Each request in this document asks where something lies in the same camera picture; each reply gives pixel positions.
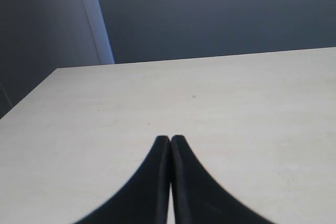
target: white table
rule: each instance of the white table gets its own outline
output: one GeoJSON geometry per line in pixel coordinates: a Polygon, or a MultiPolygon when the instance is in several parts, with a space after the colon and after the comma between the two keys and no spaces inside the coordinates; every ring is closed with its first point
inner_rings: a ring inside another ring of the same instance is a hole
{"type": "Polygon", "coordinates": [[[336,221],[336,48],[324,48],[57,69],[0,120],[1,223],[76,221],[161,134],[185,135],[276,223],[336,221]]]}

